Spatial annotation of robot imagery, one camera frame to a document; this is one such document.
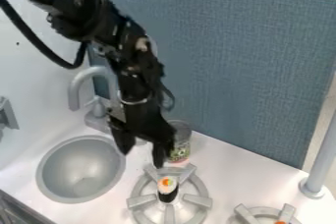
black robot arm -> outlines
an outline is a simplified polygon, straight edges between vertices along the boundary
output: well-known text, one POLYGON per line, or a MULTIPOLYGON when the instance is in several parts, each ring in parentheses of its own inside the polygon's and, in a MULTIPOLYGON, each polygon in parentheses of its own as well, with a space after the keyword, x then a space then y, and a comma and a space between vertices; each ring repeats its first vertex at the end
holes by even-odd
POLYGON ((98 55, 107 59, 118 79, 126 118, 122 122, 108 114, 108 123, 117 145, 127 154, 135 144, 135 137, 151 141, 154 165, 162 167, 174 147, 175 134, 161 115, 163 97, 166 94, 172 101, 174 97, 161 82, 163 65, 153 55, 144 29, 130 17, 122 15, 110 0, 30 1, 48 12, 47 21, 57 32, 82 43, 74 64, 66 63, 45 46, 7 0, 0 0, 0 3, 3 11, 30 42, 62 67, 78 67, 89 43, 98 55))

green can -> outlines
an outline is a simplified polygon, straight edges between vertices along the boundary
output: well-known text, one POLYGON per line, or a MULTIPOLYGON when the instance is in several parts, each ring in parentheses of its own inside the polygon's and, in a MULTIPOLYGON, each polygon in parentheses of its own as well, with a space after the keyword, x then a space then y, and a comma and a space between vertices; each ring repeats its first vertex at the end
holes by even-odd
POLYGON ((168 160, 172 163, 183 162, 191 154, 192 129, 181 120, 169 120, 168 123, 176 129, 174 150, 170 152, 168 160))

sink basin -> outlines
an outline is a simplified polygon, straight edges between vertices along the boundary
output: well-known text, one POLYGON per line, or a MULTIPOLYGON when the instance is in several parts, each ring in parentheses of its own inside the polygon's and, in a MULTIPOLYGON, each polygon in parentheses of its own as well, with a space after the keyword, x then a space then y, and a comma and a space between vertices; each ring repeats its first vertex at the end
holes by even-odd
POLYGON ((55 146, 42 158, 36 181, 52 200, 81 203, 112 189, 124 173, 125 163, 125 156, 108 138, 73 138, 55 146))

white countertop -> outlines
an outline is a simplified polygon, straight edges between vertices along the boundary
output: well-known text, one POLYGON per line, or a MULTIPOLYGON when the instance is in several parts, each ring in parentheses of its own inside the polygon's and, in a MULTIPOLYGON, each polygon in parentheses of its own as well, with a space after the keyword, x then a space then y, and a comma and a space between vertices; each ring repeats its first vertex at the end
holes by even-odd
MULTIPOLYGON (((35 172, 43 155, 59 142, 84 135, 104 135, 84 124, 67 124, 62 134, 50 132, 37 140, 10 166, 0 171, 0 189, 58 224, 134 224, 126 205, 131 190, 151 163, 150 144, 136 146, 127 156, 126 171, 107 194, 79 204, 52 201, 37 188, 35 172)), ((336 223, 336 203, 327 191, 323 199, 309 199, 301 194, 299 181, 303 171, 260 155, 193 132, 189 161, 204 181, 213 198, 206 224, 224 224, 240 203, 246 207, 269 206, 281 209, 284 203, 295 206, 303 224, 336 223)))

gray fabric wall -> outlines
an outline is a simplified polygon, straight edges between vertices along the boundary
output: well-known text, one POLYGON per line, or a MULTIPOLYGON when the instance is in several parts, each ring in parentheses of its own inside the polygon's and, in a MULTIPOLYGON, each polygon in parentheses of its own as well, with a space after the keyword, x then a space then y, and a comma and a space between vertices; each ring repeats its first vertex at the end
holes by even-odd
POLYGON ((336 0, 113 1, 157 41, 169 117, 302 167, 334 68, 336 0))

